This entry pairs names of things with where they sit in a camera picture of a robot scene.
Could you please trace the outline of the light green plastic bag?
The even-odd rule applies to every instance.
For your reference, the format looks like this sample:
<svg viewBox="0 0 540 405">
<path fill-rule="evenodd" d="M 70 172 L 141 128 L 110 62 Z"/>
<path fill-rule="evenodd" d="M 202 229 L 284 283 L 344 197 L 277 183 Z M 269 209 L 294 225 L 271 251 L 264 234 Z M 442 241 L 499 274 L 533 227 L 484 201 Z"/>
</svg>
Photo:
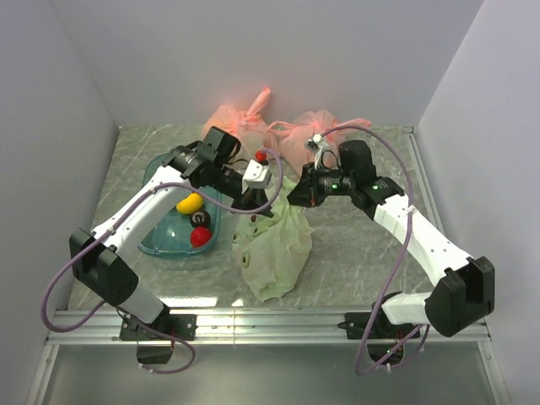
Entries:
<svg viewBox="0 0 540 405">
<path fill-rule="evenodd" d="M 294 288 L 312 249 L 312 233 L 303 208 L 289 204 L 296 183 L 283 178 L 271 218 L 242 214 L 232 237 L 232 252 L 241 275 L 261 302 Z"/>
</svg>

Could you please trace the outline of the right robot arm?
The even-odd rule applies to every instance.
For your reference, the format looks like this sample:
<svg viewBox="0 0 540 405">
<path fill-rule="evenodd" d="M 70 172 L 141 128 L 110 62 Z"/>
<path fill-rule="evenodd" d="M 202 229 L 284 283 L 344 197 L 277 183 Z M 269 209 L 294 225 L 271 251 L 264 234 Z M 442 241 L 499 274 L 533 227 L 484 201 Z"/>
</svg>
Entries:
<svg viewBox="0 0 540 405">
<path fill-rule="evenodd" d="M 375 333 L 390 337 L 401 324 L 430 325 L 452 337 L 494 311 L 495 270 L 484 256 L 474 258 L 450 242 L 409 201 L 391 178 L 379 176 L 370 147 L 361 140 L 338 148 L 340 164 L 329 170 L 329 145 L 315 135 L 305 142 L 314 153 L 288 195 L 294 206 L 314 208 L 327 197 L 347 196 L 352 204 L 392 234 L 427 274 L 434 289 L 425 294 L 386 295 L 371 317 Z"/>
</svg>

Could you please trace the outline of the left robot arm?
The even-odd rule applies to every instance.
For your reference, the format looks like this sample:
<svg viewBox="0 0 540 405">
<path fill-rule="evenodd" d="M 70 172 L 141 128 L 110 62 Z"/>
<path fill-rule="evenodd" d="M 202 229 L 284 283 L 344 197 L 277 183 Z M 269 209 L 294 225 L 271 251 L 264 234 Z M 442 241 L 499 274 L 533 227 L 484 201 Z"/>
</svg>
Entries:
<svg viewBox="0 0 540 405">
<path fill-rule="evenodd" d="M 211 188 L 232 199 L 231 213 L 270 216 L 274 197 L 265 193 L 271 180 L 268 165 L 250 160 L 243 172 L 228 166 L 240 142 L 211 127 L 201 141 L 173 148 L 151 179 L 117 213 L 91 231 L 79 229 L 69 240 L 73 276 L 106 304 L 137 319 L 149 338 L 170 329 L 170 309 L 128 266 L 127 259 L 152 228 L 181 200 L 185 190 Z"/>
</svg>

